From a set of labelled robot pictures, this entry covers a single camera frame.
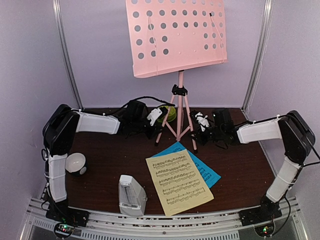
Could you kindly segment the blue sheet music page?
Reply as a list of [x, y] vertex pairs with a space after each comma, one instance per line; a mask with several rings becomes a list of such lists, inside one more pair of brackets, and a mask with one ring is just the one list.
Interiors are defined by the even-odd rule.
[[[186, 150], [186, 148], [180, 142], [176, 142], [171, 146], [169, 146], [168, 148], [166, 148], [165, 150], [153, 155], [152, 158], [180, 152], [183, 150]], [[209, 188], [214, 186], [221, 179], [221, 176], [217, 174], [209, 166], [207, 166], [202, 160], [200, 160], [192, 152], [190, 152], [189, 150], [187, 150], [187, 152], [189, 153], [191, 159], [193, 160], [195, 166], [197, 167], [199, 173], [201, 174], [207, 186]]]

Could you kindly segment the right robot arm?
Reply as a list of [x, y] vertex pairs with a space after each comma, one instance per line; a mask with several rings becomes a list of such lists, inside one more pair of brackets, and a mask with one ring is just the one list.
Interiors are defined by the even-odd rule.
[[197, 124], [191, 136], [202, 145], [221, 142], [220, 148], [226, 150], [230, 146], [258, 142], [270, 160], [271, 149], [267, 145], [273, 148], [278, 144], [278, 152], [283, 153], [283, 162], [276, 171], [274, 181], [258, 207], [240, 212], [244, 220], [249, 222], [254, 218], [266, 221], [280, 215], [280, 201], [294, 186], [303, 168], [308, 167], [305, 162], [307, 157], [311, 152], [319, 156], [315, 149], [316, 136], [297, 110], [262, 120], [247, 120], [240, 124], [234, 124], [227, 108], [214, 110], [213, 119], [197, 110], [189, 115]]

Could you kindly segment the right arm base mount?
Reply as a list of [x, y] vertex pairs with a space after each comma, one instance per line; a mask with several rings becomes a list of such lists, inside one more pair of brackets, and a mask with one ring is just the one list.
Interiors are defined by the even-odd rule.
[[253, 226], [255, 233], [262, 238], [271, 237], [275, 233], [275, 219], [281, 216], [281, 210], [276, 210], [271, 215], [265, 215], [259, 207], [239, 212], [242, 226]]

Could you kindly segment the yellow sheet music page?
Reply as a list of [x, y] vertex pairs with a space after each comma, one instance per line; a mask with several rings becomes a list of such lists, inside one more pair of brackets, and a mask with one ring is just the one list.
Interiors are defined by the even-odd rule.
[[214, 199], [213, 193], [186, 149], [147, 158], [146, 163], [167, 217]]

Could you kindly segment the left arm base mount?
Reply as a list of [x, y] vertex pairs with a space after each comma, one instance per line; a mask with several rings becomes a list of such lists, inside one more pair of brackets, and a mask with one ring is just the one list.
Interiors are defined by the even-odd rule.
[[78, 210], [70, 208], [66, 215], [60, 213], [58, 210], [49, 209], [45, 217], [56, 221], [53, 227], [53, 233], [60, 239], [70, 237], [76, 228], [86, 227], [90, 213], [85, 210]]

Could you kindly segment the pink music stand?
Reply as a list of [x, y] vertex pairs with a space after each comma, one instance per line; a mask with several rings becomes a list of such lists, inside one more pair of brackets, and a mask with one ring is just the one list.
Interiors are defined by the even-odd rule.
[[133, 75], [149, 78], [178, 74], [168, 107], [177, 106], [179, 141], [194, 127], [183, 126], [191, 113], [185, 70], [226, 63], [226, 15], [222, 0], [127, 0], [125, 2]]

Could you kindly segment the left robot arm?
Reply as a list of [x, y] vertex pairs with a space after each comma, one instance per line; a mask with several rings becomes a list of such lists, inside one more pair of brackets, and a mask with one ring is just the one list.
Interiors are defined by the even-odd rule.
[[49, 210], [61, 222], [72, 218], [66, 185], [66, 164], [79, 133], [107, 135], [144, 134], [148, 139], [162, 132], [157, 120], [164, 117], [173, 103], [153, 96], [141, 96], [107, 112], [75, 109], [67, 104], [57, 107], [42, 129], [42, 159], [48, 183]]

